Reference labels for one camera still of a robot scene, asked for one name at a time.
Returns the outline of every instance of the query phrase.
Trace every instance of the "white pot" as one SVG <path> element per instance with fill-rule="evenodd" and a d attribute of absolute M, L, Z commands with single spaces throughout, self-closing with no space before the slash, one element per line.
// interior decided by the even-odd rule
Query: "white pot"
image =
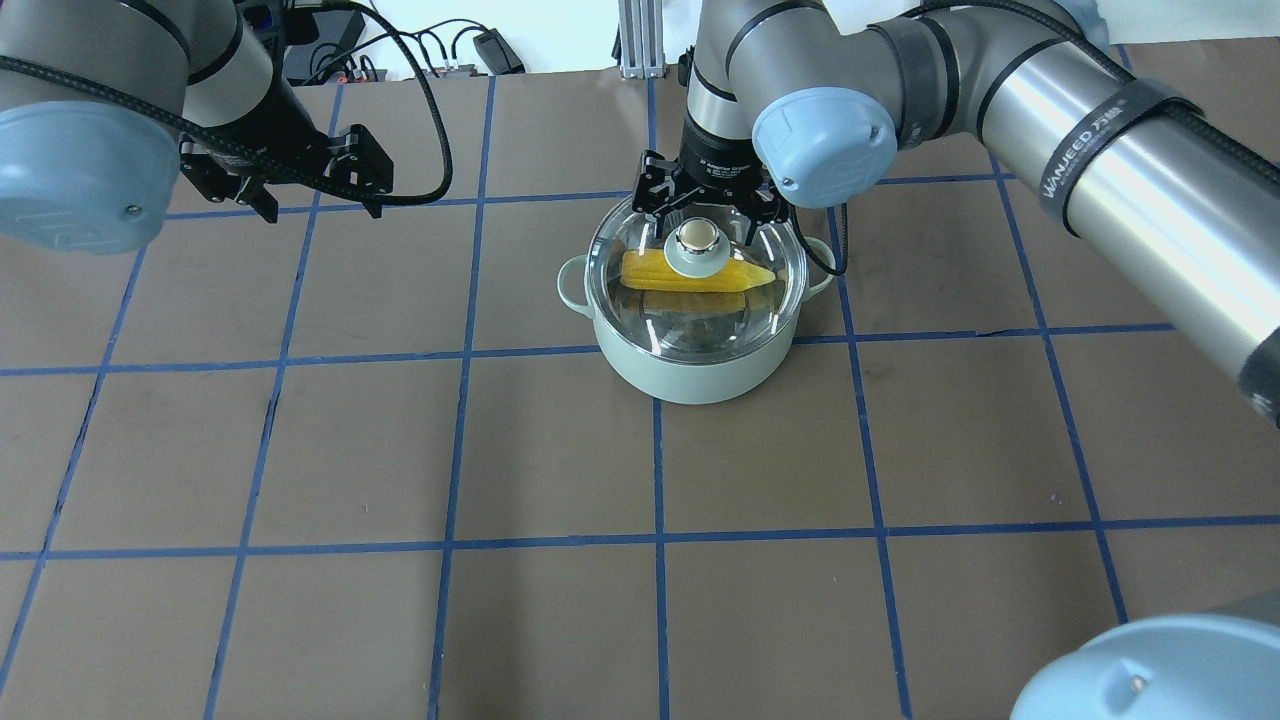
<path fill-rule="evenodd" d="M 808 237 L 804 241 L 828 265 L 835 265 L 836 259 L 826 242 Z M 561 300 L 568 309 L 591 319 L 596 342 L 599 342 L 600 351 L 604 352 L 609 365 L 613 365 L 613 369 L 628 383 L 653 397 L 684 405 L 704 405 L 737 397 L 764 382 L 782 364 L 787 350 L 791 348 L 791 340 L 795 337 L 796 322 L 800 315 L 799 307 L 778 325 L 778 331 L 768 342 L 723 363 L 687 364 L 654 355 L 623 337 L 617 328 L 609 324 L 603 313 L 596 311 L 594 299 L 588 288 L 588 255 L 579 255 L 564 263 L 557 277 Z M 808 274 L 808 264 L 799 263 L 791 269 L 790 282 L 806 284 Z M 826 290 L 832 279 L 828 275 L 818 284 L 805 287 L 801 302 L 806 302 Z M 588 304 L 570 299 L 568 288 L 573 284 L 582 288 Z"/>

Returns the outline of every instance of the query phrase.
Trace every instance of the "power adapter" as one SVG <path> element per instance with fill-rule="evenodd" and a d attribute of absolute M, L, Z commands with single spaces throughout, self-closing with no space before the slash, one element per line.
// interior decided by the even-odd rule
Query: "power adapter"
<path fill-rule="evenodd" d="M 525 72 L 525 63 L 516 55 L 516 51 L 507 44 L 507 38 L 495 29 L 486 29 L 476 35 L 471 41 L 476 46 L 480 59 L 488 65 L 489 72 L 495 76 L 509 76 Z"/>

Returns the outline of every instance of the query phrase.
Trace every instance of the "pot handle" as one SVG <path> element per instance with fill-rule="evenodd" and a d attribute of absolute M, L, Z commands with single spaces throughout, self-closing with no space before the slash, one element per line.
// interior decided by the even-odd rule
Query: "pot handle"
<path fill-rule="evenodd" d="M 561 265 L 561 272 L 559 272 L 558 275 L 556 275 L 556 290 L 559 291 L 559 293 L 561 293 L 561 302 L 563 302 L 566 307 L 568 307 L 570 310 L 572 310 L 572 311 L 582 315 L 586 319 L 594 319 L 595 318 L 595 313 L 591 311 L 591 306 L 590 305 L 582 305 L 580 302 L 573 302 L 572 300 L 568 299 L 568 290 L 566 288 L 566 283 L 568 283 L 570 279 L 571 279 L 571 277 L 573 275 L 573 268 L 581 268 L 581 270 L 579 270 L 579 274 L 585 273 L 586 272 L 586 255 L 579 255 L 577 258 L 570 258 L 567 263 L 564 263 L 563 265 Z M 586 277 L 585 275 L 582 275 L 582 288 L 586 290 Z"/>
<path fill-rule="evenodd" d="M 804 241 L 809 243 L 809 247 L 813 247 L 814 252 L 822 256 L 823 261 L 827 263 L 828 268 L 836 266 L 836 254 L 831 251 L 829 245 L 818 240 L 817 237 L 805 237 Z M 809 302 L 810 300 L 813 300 L 813 296 L 827 290 L 827 286 L 831 284 L 831 281 L 833 279 L 836 279 L 836 275 L 827 275 L 826 278 L 822 279 L 820 283 L 806 287 L 804 291 L 804 296 L 800 299 L 800 301 Z"/>

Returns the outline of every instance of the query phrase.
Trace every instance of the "white background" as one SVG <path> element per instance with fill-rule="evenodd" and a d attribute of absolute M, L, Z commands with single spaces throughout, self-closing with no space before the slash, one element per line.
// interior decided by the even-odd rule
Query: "white background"
<path fill-rule="evenodd" d="M 404 31 L 461 14 L 494 27 L 520 54 L 529 72 L 588 70 L 613 65 L 611 51 L 618 24 L 617 0 L 375 3 L 388 19 Z M 854 32 L 918 4 L 918 0 L 827 0 L 832 17 L 845 32 Z M 1280 35 L 1280 0 L 1098 0 L 1098 6 L 1110 23 L 1114 42 Z M 668 63 L 675 63 L 694 42 L 700 8 L 701 0 L 663 1 L 663 45 Z M 465 23 L 456 23 L 442 28 L 440 37 L 445 45 L 463 27 Z M 372 27 L 366 29 L 369 36 L 376 32 Z M 479 61 L 471 36 L 474 33 L 458 42 L 458 58 L 463 63 Z M 426 40 L 433 61 L 439 65 L 439 50 L 434 41 Z M 408 65 L 390 41 L 371 47 L 369 56 L 379 68 L 390 68 L 393 78 L 406 77 Z"/>

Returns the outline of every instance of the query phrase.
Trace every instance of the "pot lid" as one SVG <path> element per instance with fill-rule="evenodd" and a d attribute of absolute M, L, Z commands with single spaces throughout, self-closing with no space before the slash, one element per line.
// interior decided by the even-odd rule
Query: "pot lid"
<path fill-rule="evenodd" d="M 732 208 L 689 205 L 657 223 L 621 202 L 591 243 L 586 292 L 596 315 L 637 350 L 709 365 L 792 332 L 808 265 L 785 223 Z"/>

